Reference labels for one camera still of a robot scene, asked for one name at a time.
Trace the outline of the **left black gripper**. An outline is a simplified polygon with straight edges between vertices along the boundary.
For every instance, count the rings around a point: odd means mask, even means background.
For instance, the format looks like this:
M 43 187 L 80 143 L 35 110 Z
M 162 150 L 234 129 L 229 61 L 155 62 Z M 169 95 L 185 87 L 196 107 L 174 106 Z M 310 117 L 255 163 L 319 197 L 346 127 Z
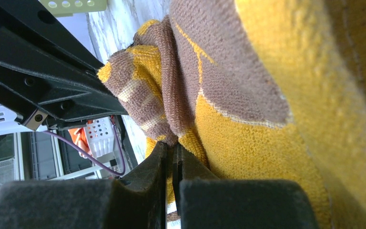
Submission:
M 49 126 L 124 115 L 100 82 L 103 67 L 38 0 L 0 0 L 0 104 L 28 125 L 42 112 Z

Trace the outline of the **brown yellow towels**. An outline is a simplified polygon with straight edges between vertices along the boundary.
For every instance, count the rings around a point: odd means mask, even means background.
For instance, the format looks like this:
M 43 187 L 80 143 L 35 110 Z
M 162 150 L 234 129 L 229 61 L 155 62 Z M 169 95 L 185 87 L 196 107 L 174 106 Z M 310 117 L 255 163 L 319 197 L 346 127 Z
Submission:
M 366 229 L 366 0 L 173 0 L 98 71 L 155 143 Z

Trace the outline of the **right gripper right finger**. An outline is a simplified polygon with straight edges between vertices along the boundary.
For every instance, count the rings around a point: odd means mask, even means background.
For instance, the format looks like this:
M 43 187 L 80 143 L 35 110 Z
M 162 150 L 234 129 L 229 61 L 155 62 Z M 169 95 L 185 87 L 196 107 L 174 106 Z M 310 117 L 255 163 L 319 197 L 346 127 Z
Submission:
M 173 148 L 173 189 L 184 229 L 318 228 L 296 182 L 219 179 L 179 144 Z

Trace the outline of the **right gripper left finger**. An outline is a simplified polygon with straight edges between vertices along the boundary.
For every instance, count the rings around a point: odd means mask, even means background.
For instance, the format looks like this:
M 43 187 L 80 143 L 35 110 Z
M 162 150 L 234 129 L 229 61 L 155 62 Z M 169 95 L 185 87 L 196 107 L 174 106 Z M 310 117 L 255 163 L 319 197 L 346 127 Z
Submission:
M 6 183 L 0 229 L 164 229 L 167 150 L 157 143 L 120 179 Z

